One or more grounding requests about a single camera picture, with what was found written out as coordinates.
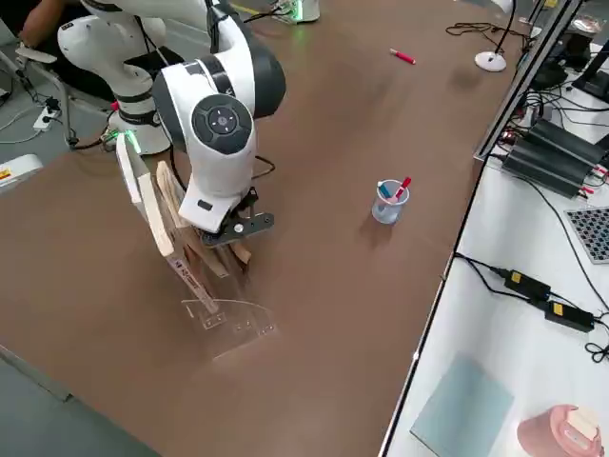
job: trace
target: white table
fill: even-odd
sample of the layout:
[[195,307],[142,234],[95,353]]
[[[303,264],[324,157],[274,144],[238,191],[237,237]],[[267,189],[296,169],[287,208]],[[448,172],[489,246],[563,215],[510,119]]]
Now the white table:
[[[606,107],[577,89],[563,91],[563,95],[584,106]],[[569,115],[581,122],[609,124],[608,112],[569,111]],[[591,142],[609,132],[609,128],[572,124],[566,118],[565,126]],[[586,206],[581,199],[570,201],[541,190],[561,216],[566,209]],[[609,206],[609,186],[599,189],[588,205]],[[575,232],[567,227],[586,271],[609,301],[609,265],[593,265]],[[499,171],[495,159],[489,160],[483,171],[457,251],[493,266],[518,269],[597,315],[602,309],[554,213],[528,184]],[[485,268],[481,271],[491,287],[503,289],[501,278]],[[522,301],[493,295],[466,262],[455,259],[425,344],[420,354],[414,354],[420,360],[408,375],[412,378],[410,386],[408,380],[404,385],[405,402],[396,409],[395,431],[385,438],[384,455],[434,455],[410,429],[457,353],[476,360],[514,395],[491,456],[527,455],[516,435],[519,422],[562,403],[594,410],[605,445],[609,444],[609,362],[594,364],[584,350],[588,342],[604,347],[609,335],[602,328],[584,334],[553,324],[541,311]]]

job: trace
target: marker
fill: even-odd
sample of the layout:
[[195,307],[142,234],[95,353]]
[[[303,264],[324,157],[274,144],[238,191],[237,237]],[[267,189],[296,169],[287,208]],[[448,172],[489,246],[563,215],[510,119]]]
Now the marker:
[[410,57],[409,55],[404,54],[403,52],[399,52],[398,50],[389,50],[393,55],[402,59],[404,62],[408,62],[409,64],[415,65],[417,61]]
[[381,193],[381,195],[384,198],[389,198],[391,197],[391,193],[389,193],[389,190],[387,190],[387,188],[384,186],[384,183],[382,183],[381,181],[379,181],[379,184],[377,185],[379,187],[379,192]]
[[411,182],[412,182],[412,179],[410,179],[409,177],[407,177],[406,179],[403,180],[402,185],[400,186],[400,188],[396,192],[395,198],[397,200],[400,199],[400,197],[402,196],[403,192],[408,188],[408,186],[410,186]]

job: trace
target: desk lamp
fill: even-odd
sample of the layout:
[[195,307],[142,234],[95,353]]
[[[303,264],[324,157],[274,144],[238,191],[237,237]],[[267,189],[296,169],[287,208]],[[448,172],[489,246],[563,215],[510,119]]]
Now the desk lamp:
[[505,40],[505,37],[510,31],[510,27],[512,27],[512,22],[514,21],[514,13],[516,12],[516,0],[492,0],[493,3],[498,5],[503,12],[506,14],[510,13],[510,20],[507,23],[507,27],[505,28],[505,32],[501,37],[501,40],[497,44],[497,47],[494,51],[486,50],[485,52],[481,52],[476,55],[476,65],[481,69],[486,71],[503,71],[505,70],[505,59],[500,54],[501,45]]

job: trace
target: cup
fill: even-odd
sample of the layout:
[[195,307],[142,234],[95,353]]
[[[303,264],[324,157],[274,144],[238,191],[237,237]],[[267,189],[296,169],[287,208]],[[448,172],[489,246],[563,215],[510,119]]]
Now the cup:
[[405,189],[400,195],[397,201],[394,201],[393,197],[385,198],[381,194],[379,187],[381,184],[389,191],[391,195],[395,195],[402,181],[396,181],[395,179],[386,179],[381,181],[377,186],[377,198],[372,204],[372,217],[374,217],[381,224],[395,224],[400,219],[400,214],[408,198],[410,197],[410,190]]

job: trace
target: power strip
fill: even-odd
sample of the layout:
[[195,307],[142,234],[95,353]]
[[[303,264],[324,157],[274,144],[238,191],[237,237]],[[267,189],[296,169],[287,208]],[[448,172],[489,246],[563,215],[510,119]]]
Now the power strip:
[[58,109],[54,109],[53,111],[49,111],[49,107],[45,107],[42,112],[40,113],[40,115],[38,116],[38,119],[36,119],[36,122],[34,122],[34,130],[38,131],[49,131],[50,129],[50,124],[53,122],[50,119],[56,119],[59,117],[59,110]]

